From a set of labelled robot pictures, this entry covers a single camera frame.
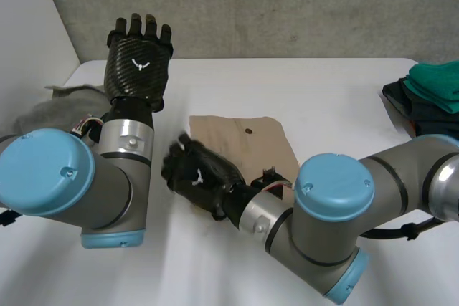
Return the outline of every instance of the cable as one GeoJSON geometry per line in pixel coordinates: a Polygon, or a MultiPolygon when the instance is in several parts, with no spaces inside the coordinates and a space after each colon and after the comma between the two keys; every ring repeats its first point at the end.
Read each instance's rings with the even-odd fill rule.
{"type": "Polygon", "coordinates": [[[268,184],[265,188],[261,189],[261,191],[269,191],[270,189],[275,188],[276,186],[286,186],[287,188],[292,189],[292,183],[288,181],[275,181],[271,184],[268,184]]]}
{"type": "Polygon", "coordinates": [[[103,125],[104,122],[100,118],[88,114],[74,128],[72,128],[70,134],[81,139],[87,134],[87,132],[91,129],[94,123],[97,123],[98,125],[103,125]]]}
{"type": "Polygon", "coordinates": [[[407,240],[416,239],[420,233],[433,229],[443,224],[443,221],[434,217],[425,220],[419,224],[409,223],[405,224],[399,229],[370,229],[361,234],[362,238],[367,239],[400,239],[407,238],[407,240]]]}

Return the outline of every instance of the brown paper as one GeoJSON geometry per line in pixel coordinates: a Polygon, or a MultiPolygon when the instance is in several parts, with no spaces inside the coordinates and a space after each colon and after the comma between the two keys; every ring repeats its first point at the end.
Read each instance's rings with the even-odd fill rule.
{"type": "MultiPolygon", "coordinates": [[[[282,125],[273,118],[221,118],[191,116],[191,137],[233,162],[247,184],[275,166],[283,177],[295,182],[298,161],[282,125]]],[[[283,190],[283,200],[293,204],[293,192],[283,190]]]]}

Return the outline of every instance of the light blue joint cap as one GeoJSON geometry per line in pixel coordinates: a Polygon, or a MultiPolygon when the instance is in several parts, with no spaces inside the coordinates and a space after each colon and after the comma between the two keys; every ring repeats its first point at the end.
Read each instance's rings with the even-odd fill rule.
{"type": "Polygon", "coordinates": [[[107,249],[113,247],[138,247],[143,243],[145,229],[138,231],[82,234],[81,245],[85,249],[107,249]]]}
{"type": "Polygon", "coordinates": [[[91,150],[58,129],[39,129],[0,155],[0,202],[18,213],[49,216],[78,202],[93,182],[91,150]]]}
{"type": "Polygon", "coordinates": [[[328,222],[348,221],[372,204],[374,182],[358,160],[333,153],[319,154],[300,168],[295,200],[309,215],[328,222]]]}
{"type": "Polygon", "coordinates": [[[337,305],[344,304],[354,287],[357,285],[360,276],[364,273],[368,262],[368,254],[359,249],[356,258],[354,258],[349,268],[347,268],[346,272],[341,276],[341,279],[339,279],[336,285],[334,285],[324,297],[337,305]]]}
{"type": "Polygon", "coordinates": [[[427,138],[441,139],[441,140],[446,141],[447,143],[450,143],[452,145],[455,145],[455,146],[459,147],[459,141],[457,141],[454,138],[451,138],[448,135],[444,135],[444,134],[426,134],[426,135],[417,136],[413,140],[422,140],[422,139],[427,139],[427,138]]]}

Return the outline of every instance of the green cloth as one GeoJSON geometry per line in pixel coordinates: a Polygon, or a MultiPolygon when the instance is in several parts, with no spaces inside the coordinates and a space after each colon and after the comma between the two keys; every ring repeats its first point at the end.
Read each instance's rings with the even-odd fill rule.
{"type": "Polygon", "coordinates": [[[459,113],[459,61],[447,64],[416,64],[404,84],[419,97],[447,113],[459,113]]]}

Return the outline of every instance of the carbon fiber hand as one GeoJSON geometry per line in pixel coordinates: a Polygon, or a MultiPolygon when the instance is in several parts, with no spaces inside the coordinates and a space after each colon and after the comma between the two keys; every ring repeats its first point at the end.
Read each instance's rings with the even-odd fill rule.
{"type": "Polygon", "coordinates": [[[231,187],[244,184],[235,165],[212,152],[187,134],[179,137],[164,159],[162,177],[172,191],[196,206],[210,211],[215,219],[224,218],[222,200],[231,187]]]}
{"type": "Polygon", "coordinates": [[[111,99],[128,96],[146,100],[152,111],[164,107],[169,60],[174,49],[171,27],[164,24],[156,36],[155,18],[146,15],[145,34],[141,33],[141,17],[132,14],[131,28],[126,34],[126,20],[118,18],[115,30],[107,38],[110,48],[105,68],[104,88],[111,99]]]}

